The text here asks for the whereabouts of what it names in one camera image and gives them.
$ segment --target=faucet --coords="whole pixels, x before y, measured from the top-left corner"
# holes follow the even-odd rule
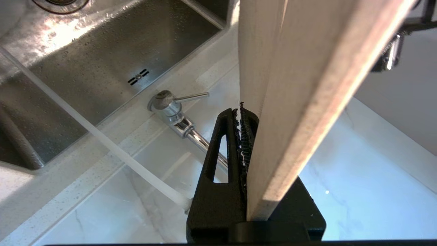
[[[188,102],[209,97],[209,93],[176,98],[170,91],[164,90],[150,99],[147,108],[154,112],[165,124],[175,131],[181,138],[188,138],[204,153],[208,151],[209,142],[197,131],[196,126],[190,118],[182,111],[181,102]],[[218,154],[219,165],[228,170],[228,160],[222,154]]]

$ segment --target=wooden plank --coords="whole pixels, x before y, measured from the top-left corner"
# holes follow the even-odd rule
[[[278,6],[264,16],[263,1],[242,0],[240,15],[241,100],[260,115],[247,177],[248,220],[270,216],[414,3],[289,0],[285,15]],[[249,3],[256,18],[282,20],[282,14],[283,21],[274,22],[275,31],[250,30],[244,18],[251,14],[243,10]],[[256,42],[272,33],[278,38]],[[267,76],[254,83],[263,62]],[[252,85],[262,92],[249,92]]]

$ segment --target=speckled countertop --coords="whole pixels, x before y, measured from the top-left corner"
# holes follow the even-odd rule
[[[180,96],[207,91],[237,64],[236,40],[233,25],[177,64],[99,129],[135,156],[167,127],[147,110],[148,100],[161,90]],[[0,246],[32,244],[123,165],[89,134],[38,171],[0,163]]]

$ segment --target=stainless steel sink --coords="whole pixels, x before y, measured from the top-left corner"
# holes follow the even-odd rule
[[[223,17],[229,0],[216,2],[215,17]],[[10,10],[0,17],[0,45],[93,124],[220,31],[180,0],[90,0],[66,15],[32,0],[5,0],[0,8]],[[10,119],[26,139],[0,122],[4,162],[40,168],[86,133],[1,55],[0,107],[0,120]],[[38,155],[40,165],[26,154]]]

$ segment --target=faucet lever handle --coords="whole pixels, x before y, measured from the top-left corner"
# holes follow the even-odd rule
[[[201,99],[201,98],[204,98],[204,97],[209,97],[209,92],[203,92],[203,93],[194,94],[194,95],[190,95],[190,96],[184,96],[184,97],[180,97],[180,98],[175,98],[174,101],[176,103],[181,103],[181,102],[188,102],[188,101],[193,101],[193,100]]]

